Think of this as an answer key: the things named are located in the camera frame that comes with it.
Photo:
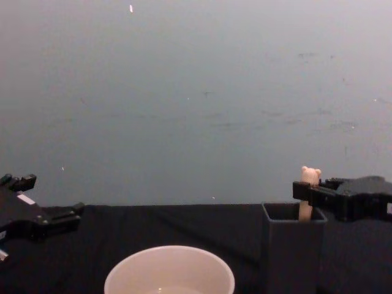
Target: black table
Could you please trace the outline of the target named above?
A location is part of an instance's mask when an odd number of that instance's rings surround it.
[[[326,215],[317,293],[392,293],[392,224]],[[217,254],[234,272],[235,293],[260,294],[260,226],[260,205],[87,206],[76,232],[5,243],[0,294],[102,294],[122,259],[169,244]]]

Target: wall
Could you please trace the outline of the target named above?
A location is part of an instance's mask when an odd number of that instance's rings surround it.
[[[0,171],[35,173],[41,205],[286,201],[302,165],[392,180],[390,15],[387,0],[6,1]]]

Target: white bowl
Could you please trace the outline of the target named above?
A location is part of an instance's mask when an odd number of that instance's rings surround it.
[[[150,248],[117,264],[105,294],[233,294],[234,275],[218,256],[187,246]]]

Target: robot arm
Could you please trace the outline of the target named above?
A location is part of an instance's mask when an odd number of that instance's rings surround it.
[[[318,186],[293,182],[293,198],[331,211],[343,222],[371,218],[392,222],[392,183],[381,176],[331,178]]]
[[[35,175],[16,178],[9,174],[0,179],[0,244],[13,238],[36,241],[77,229],[84,204],[78,203],[55,215],[47,214],[23,193],[34,188],[36,179]],[[0,261],[6,257],[0,251]]]

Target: dark gray container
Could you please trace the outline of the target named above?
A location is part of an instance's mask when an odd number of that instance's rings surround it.
[[[315,294],[325,215],[299,222],[299,203],[263,203],[261,294]]]

